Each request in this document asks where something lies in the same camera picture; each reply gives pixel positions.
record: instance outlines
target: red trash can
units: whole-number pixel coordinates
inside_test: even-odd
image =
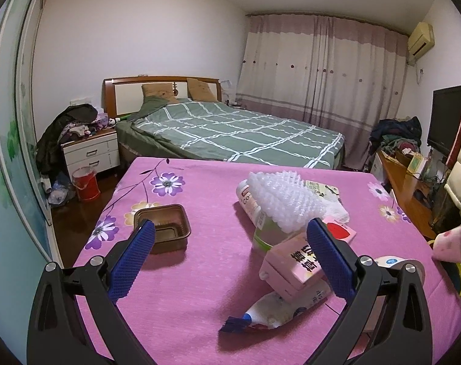
[[[72,183],[80,201],[95,200],[100,196],[98,189],[97,172],[91,167],[80,167],[72,174]]]

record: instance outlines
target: brown pillow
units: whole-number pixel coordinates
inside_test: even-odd
[[[180,103],[173,93],[173,84],[171,82],[155,82],[153,84],[142,85],[142,94],[144,97],[158,96],[168,100],[168,104]]]
[[[188,96],[196,102],[213,102],[218,100],[210,90],[210,86],[206,82],[198,81],[194,78],[187,78]]]

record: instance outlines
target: metal bolt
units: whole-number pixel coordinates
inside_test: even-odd
[[[54,262],[48,263],[46,267],[44,268],[44,270],[46,270],[47,272],[52,272],[55,269],[56,269],[56,263]]]
[[[412,265],[411,263],[406,264],[406,271],[410,273],[415,273],[416,272],[416,267]]]
[[[91,260],[90,260],[90,265],[92,266],[99,266],[102,264],[102,262],[104,261],[104,258],[102,258],[101,256],[94,256]]]
[[[369,256],[360,257],[360,263],[363,264],[364,266],[370,266],[372,265],[373,262],[374,261]]]

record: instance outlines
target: pink box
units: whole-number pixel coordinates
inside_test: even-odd
[[[336,239],[350,243],[356,232],[348,226],[324,218],[324,223]],[[266,253],[259,277],[265,280],[285,301],[291,302],[324,276],[320,263],[308,245],[306,232],[273,246]]]

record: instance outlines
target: wooden headboard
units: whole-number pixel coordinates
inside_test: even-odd
[[[102,102],[109,118],[124,116],[139,111],[143,94],[141,86],[151,82],[172,82],[175,97],[188,96],[187,78],[196,78],[206,82],[219,102],[222,101],[222,89],[218,79],[200,77],[122,77],[105,79],[102,85]]]

